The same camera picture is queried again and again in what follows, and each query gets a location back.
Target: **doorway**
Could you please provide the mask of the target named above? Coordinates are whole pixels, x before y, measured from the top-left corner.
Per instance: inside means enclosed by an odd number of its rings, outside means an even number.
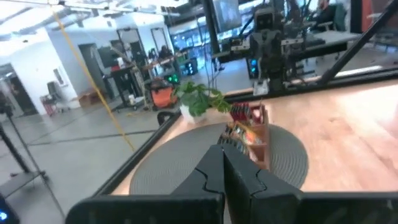
[[[95,85],[102,91],[105,91],[105,84],[102,79],[103,72],[101,71],[100,64],[102,64],[100,55],[97,50],[96,44],[81,44],[79,45],[81,55],[86,63],[87,69],[94,80]]]
[[[37,114],[36,107],[10,63],[0,66],[0,91],[15,117]]]
[[[155,41],[158,52],[162,49],[162,46],[166,46],[170,49],[170,46],[167,44],[166,34],[163,28],[152,28],[150,31],[152,32],[152,38]]]

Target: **ceiling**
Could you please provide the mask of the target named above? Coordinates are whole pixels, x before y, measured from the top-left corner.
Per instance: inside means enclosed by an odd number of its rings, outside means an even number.
[[[188,0],[145,0],[145,4],[142,2],[142,0],[0,0],[0,41],[34,34],[42,27],[57,30],[59,27],[53,16],[54,12],[64,25],[69,26],[89,17],[121,16],[134,11],[165,14],[161,11],[161,6],[179,7],[188,3]]]

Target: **yellow cable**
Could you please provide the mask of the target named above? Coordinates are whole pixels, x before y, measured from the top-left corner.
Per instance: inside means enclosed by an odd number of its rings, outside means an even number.
[[[76,59],[79,62],[79,65],[82,67],[83,71],[85,72],[86,77],[89,79],[91,86],[95,89],[95,92],[97,92],[99,99],[101,100],[102,104],[104,104],[106,111],[108,112],[109,116],[112,119],[112,122],[114,123],[116,129],[118,130],[119,134],[122,135],[123,139],[127,142],[127,144],[130,146],[132,151],[135,151],[136,148],[132,145],[131,141],[127,138],[126,133],[123,131],[122,127],[120,126],[119,122],[117,121],[117,119],[113,116],[111,108],[109,108],[109,105],[106,103],[104,96],[102,95],[101,91],[98,89],[98,87],[95,85],[95,82],[93,80],[93,77],[91,77],[90,72],[88,71],[87,66],[85,65],[85,63],[80,59],[78,52],[76,51],[76,49],[74,48],[72,41],[70,40],[68,34],[65,32],[65,27],[63,26],[60,18],[58,17],[57,13],[55,12],[55,10],[53,9],[53,7],[51,6],[51,10],[52,10],[52,14],[54,15],[55,20],[58,22],[58,25],[61,28],[62,34],[65,37],[65,39],[68,42],[68,45],[70,47],[70,49],[72,50],[73,54],[75,55]]]

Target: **green leaves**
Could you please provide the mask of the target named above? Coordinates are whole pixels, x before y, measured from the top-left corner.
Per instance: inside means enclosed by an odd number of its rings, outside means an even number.
[[[192,116],[201,116],[211,106],[222,113],[227,113],[231,109],[231,105],[225,102],[222,92],[207,88],[204,84],[183,83],[176,87],[172,94],[177,96],[183,105],[189,107]]]

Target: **blue light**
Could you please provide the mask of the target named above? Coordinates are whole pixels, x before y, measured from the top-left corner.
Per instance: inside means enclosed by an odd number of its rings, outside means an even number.
[[[6,221],[7,218],[8,218],[7,213],[0,210],[0,221]]]

